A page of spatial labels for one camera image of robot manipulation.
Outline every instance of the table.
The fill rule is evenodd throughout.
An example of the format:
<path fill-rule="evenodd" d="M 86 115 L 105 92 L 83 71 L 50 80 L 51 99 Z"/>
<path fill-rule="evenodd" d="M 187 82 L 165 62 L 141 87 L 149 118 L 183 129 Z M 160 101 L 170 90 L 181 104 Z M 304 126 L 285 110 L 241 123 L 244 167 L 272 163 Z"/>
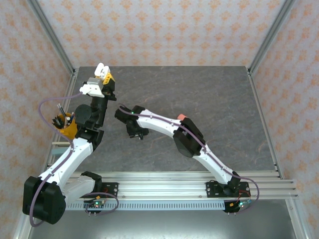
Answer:
<path fill-rule="evenodd" d="M 94 76 L 95 67 L 80 67 L 73 94 Z M 169 66 L 110 67 L 117 102 L 109 101 L 104 137 L 77 169 L 93 172 L 206 171 L 181 155 L 171 138 L 150 130 L 144 140 L 130 139 L 114 118 L 119 103 L 139 105 L 155 114 L 193 120 L 210 149 L 236 171 L 274 170 L 262 122 L 245 67 Z M 69 111 L 91 98 L 72 99 Z"/>

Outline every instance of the marker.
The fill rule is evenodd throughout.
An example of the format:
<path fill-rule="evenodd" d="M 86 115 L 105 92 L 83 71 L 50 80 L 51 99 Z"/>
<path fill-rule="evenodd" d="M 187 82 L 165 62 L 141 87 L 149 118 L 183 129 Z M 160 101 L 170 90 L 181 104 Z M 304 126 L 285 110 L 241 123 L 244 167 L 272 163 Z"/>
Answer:
<path fill-rule="evenodd" d="M 56 128 L 60 129 L 61 127 L 58 126 L 56 123 L 52 123 Z"/>
<path fill-rule="evenodd" d="M 58 117 L 56 117 L 56 118 L 57 118 L 57 120 L 59 121 L 60 125 L 63 126 L 63 122 L 62 122 L 62 120 L 60 119 L 60 117 L 58 116 Z"/>
<path fill-rule="evenodd" d="M 53 121 L 54 123 L 56 123 L 58 126 L 61 126 L 61 124 L 60 124 L 60 122 L 57 120 L 57 118 L 52 119 L 52 121 Z"/>

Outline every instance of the orange floral wallpaper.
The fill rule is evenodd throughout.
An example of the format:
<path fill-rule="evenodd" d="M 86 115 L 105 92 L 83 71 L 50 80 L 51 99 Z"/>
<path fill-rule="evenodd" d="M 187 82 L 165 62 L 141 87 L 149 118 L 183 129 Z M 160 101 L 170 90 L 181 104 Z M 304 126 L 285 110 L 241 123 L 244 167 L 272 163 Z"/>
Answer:
<path fill-rule="evenodd" d="M 308 223 L 318 236 L 318 1 L 297 1 L 286 21 L 254 81 L 284 174 L 297 180 Z"/>
<path fill-rule="evenodd" d="M 0 232 L 10 239 L 22 213 L 23 184 L 38 176 L 52 132 L 38 103 L 63 96 L 69 74 L 26 0 L 0 1 Z M 43 112 L 50 118 L 55 104 Z"/>
<path fill-rule="evenodd" d="M 74 67 L 250 66 L 284 0 L 39 0 Z"/>

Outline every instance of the aluminum frame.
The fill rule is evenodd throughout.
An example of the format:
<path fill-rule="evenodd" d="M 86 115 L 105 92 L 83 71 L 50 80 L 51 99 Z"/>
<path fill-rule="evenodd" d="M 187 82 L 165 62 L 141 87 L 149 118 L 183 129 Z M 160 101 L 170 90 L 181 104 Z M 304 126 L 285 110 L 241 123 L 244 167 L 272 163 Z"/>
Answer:
<path fill-rule="evenodd" d="M 43 27 L 43 30 L 49 37 L 49 40 L 51 41 L 52 45 L 54 46 L 57 54 L 61 58 L 61 61 L 65 68 L 68 70 L 70 74 L 74 72 L 74 67 L 72 66 L 71 61 L 69 60 L 69 57 L 65 53 L 58 37 L 56 36 L 50 22 L 48 21 L 47 17 L 45 16 L 39 2 L 37 0 L 27 0 L 30 8 L 33 10 L 34 14 L 38 18 L 40 24 Z"/>
<path fill-rule="evenodd" d="M 258 93 L 256 91 L 255 88 L 255 84 L 254 84 L 254 79 L 253 79 L 253 75 L 251 74 L 251 72 L 247 71 L 248 73 L 248 77 L 249 77 L 249 81 L 251 83 L 252 89 L 253 89 L 253 93 L 255 96 L 255 100 L 256 100 L 256 104 L 257 104 L 257 108 L 259 110 L 259 114 L 260 114 L 260 118 L 264 127 L 264 131 L 266 134 L 266 138 L 267 138 L 267 142 L 269 145 L 269 149 L 275 164 L 275 168 L 278 170 L 280 178 L 284 179 L 284 171 L 283 171 L 283 167 L 280 163 L 280 161 L 278 160 L 278 153 L 276 151 L 276 149 L 273 146 L 273 140 L 272 137 L 268 131 L 267 128 L 267 124 L 265 121 L 265 117 L 261 108 L 261 104 L 259 101 L 259 97 L 258 97 Z M 304 215 L 304 206 L 302 205 L 302 203 L 299 200 L 291 200 L 291 199 L 286 199 L 286 205 L 287 205 L 287 209 L 290 215 L 290 218 L 292 220 L 292 224 L 295 230 L 295 234 L 296 237 L 299 239 L 311 239 L 312 235 L 310 233 L 310 229 L 307 225 L 307 221 Z"/>
<path fill-rule="evenodd" d="M 168 200 L 168 201 L 127 201 L 119 200 L 119 207 L 116 211 L 207 211 L 207 210 L 225 210 L 225 203 L 223 200 Z M 102 211 L 114 209 L 117 205 L 115 200 L 108 200 L 105 205 L 97 208 L 90 208 L 90 211 Z M 66 206 L 66 211 L 83 211 L 85 204 L 77 200 Z"/>
<path fill-rule="evenodd" d="M 261 63 L 262 59 L 266 55 L 271 43 L 275 39 L 277 32 L 279 31 L 280 27 L 284 23 L 286 17 L 289 15 L 291 8 L 293 7 L 296 0 L 286 0 L 280 9 L 274 23 L 270 27 L 263 43 L 261 44 L 251 66 L 249 67 L 250 74 L 254 74 L 257 72 L 257 68 Z"/>
<path fill-rule="evenodd" d="M 118 198 L 121 201 L 158 200 L 237 200 L 237 198 L 208 198 L 205 183 L 214 180 L 210 172 L 97 172 L 103 182 L 119 183 Z M 297 199 L 293 180 L 280 179 L 277 171 L 241 171 L 240 176 L 256 181 L 260 188 L 260 200 Z M 69 182 L 81 173 L 74 173 Z M 251 198 L 257 195 L 256 186 L 249 182 Z"/>

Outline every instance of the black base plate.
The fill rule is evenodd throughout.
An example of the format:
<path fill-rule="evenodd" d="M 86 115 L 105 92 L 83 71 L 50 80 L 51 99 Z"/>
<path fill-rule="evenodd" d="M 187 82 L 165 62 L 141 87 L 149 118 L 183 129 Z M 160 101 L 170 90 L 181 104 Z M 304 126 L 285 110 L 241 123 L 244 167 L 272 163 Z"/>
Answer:
<path fill-rule="evenodd" d="M 237 190 L 234 193 L 233 197 L 238 198 L 239 192 L 241 193 L 241 198 L 249 198 L 250 197 L 250 189 L 248 182 L 240 182 L 238 184 Z M 226 195 L 223 192 L 222 187 L 218 182 L 211 181 L 206 183 L 206 194 L 208 198 L 229 198 L 228 195 Z"/>
<path fill-rule="evenodd" d="M 225 202 L 225 210 L 223 210 L 226 213 L 237 213 L 240 210 L 239 204 L 240 201 L 232 201 L 232 202 Z"/>
<path fill-rule="evenodd" d="M 112 194 L 114 195 L 115 197 L 118 196 L 118 190 L 119 190 L 119 183 L 102 183 L 102 192 L 104 193 L 109 193 L 109 194 Z M 110 198 L 110 196 L 106 196 L 106 195 L 100 195 L 101 198 Z M 97 208 L 96 205 L 90 205 L 88 207 L 89 208 Z M 99 205 L 98 208 L 104 208 L 104 205 Z M 88 212 L 90 213 L 100 213 L 101 211 L 92 211 L 92 210 L 88 210 Z"/>

